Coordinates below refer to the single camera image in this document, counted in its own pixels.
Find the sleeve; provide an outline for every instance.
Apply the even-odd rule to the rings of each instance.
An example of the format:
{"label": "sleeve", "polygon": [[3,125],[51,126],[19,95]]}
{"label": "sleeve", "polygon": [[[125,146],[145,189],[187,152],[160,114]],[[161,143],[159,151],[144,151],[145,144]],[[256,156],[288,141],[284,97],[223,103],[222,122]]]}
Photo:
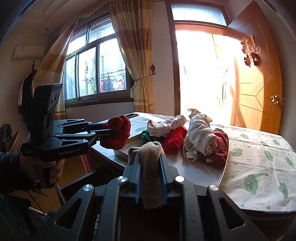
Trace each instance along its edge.
{"label": "sleeve", "polygon": [[32,180],[21,170],[19,153],[0,152],[0,193],[30,189]]}

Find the ceiling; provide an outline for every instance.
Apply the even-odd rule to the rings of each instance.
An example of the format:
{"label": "ceiling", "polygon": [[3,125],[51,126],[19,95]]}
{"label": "ceiling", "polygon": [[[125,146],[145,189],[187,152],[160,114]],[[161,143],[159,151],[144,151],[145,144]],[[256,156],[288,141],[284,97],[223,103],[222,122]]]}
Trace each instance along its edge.
{"label": "ceiling", "polygon": [[10,34],[51,35],[67,19],[96,1],[37,0],[17,21]]}

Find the transom window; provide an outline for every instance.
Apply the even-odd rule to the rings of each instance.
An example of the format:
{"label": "transom window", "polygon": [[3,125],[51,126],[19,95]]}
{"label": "transom window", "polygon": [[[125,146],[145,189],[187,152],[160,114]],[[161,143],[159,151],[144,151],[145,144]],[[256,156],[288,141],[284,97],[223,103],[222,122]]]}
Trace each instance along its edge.
{"label": "transom window", "polygon": [[174,20],[190,20],[226,25],[221,9],[193,4],[172,4]]}
{"label": "transom window", "polygon": [[72,37],[65,63],[64,93],[69,102],[129,96],[129,73],[110,18]]}

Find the person's arm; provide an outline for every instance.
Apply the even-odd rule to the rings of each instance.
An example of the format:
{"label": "person's arm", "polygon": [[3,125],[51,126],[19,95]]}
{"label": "person's arm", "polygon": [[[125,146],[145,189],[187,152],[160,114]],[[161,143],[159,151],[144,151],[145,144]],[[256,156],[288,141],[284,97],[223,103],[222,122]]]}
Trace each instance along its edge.
{"label": "person's arm", "polygon": [[28,190],[33,186],[40,190],[41,188],[37,187],[35,182],[38,180],[36,168],[51,168],[49,182],[54,184],[62,175],[64,161],[43,162],[34,156],[27,157],[19,153],[0,152],[0,192]]}
{"label": "person's arm", "polygon": [[29,182],[21,170],[19,154],[0,152],[0,192],[11,193],[21,189],[20,184],[26,186]]}

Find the hand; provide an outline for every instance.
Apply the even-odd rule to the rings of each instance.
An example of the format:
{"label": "hand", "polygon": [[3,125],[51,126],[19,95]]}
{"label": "hand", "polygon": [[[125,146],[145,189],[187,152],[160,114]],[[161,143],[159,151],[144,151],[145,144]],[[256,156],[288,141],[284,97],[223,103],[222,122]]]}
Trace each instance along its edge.
{"label": "hand", "polygon": [[62,159],[58,162],[44,162],[35,156],[20,156],[21,169],[26,172],[34,181],[39,180],[37,176],[38,168],[50,168],[50,184],[54,184],[60,179],[63,172],[64,163],[65,159]]}

